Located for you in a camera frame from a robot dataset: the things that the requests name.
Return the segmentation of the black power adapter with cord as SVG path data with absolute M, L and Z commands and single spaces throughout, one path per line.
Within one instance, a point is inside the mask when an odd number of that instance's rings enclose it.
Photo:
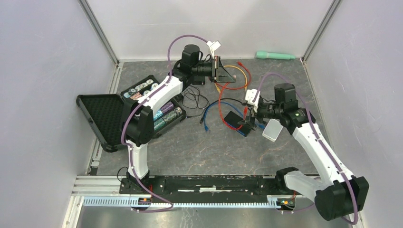
M 199 110 L 199 114 L 187 114 L 186 118 L 200 117 L 210 105 L 209 99 L 204 96 L 200 88 L 189 85 L 182 93 L 182 106 L 187 110 Z

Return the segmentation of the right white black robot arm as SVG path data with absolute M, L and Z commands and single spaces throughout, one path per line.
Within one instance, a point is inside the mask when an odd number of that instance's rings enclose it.
M 320 177 L 315 180 L 295 167 L 284 168 L 276 172 L 276 191 L 286 194 L 294 190 L 302 194 L 327 221 L 345 219 L 352 214 L 354 219 L 350 224 L 355 225 L 369 191 L 368 181 L 363 176 L 356 177 L 337 157 L 309 109 L 298 106 L 293 84 L 278 84 L 274 92 L 274 101 L 265 101 L 259 89 L 248 89 L 245 105 L 250 108 L 250 114 L 240 125 L 253 129 L 256 121 L 263 123 L 267 119 L 262 135 L 272 142 L 286 129 L 305 150 Z

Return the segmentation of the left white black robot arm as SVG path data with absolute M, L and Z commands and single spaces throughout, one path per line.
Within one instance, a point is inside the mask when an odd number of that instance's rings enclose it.
M 184 47 L 181 59 L 155 89 L 138 99 L 124 101 L 120 140 L 128 148 L 128 173 L 133 178 L 131 187 L 137 193 L 145 193 L 149 189 L 149 180 L 145 177 L 149 174 L 147 147 L 154 135 L 153 116 L 188 86 L 200 85 L 206 79 L 217 83 L 236 81 L 224 68 L 220 56 L 212 55 L 204 60 L 200 48 L 189 44 Z

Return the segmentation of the white plastic box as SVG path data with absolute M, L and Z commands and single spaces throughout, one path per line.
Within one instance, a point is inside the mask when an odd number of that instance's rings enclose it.
M 262 136 L 272 142 L 275 142 L 283 129 L 280 121 L 276 119 L 270 119 L 265 129 L 262 132 Z

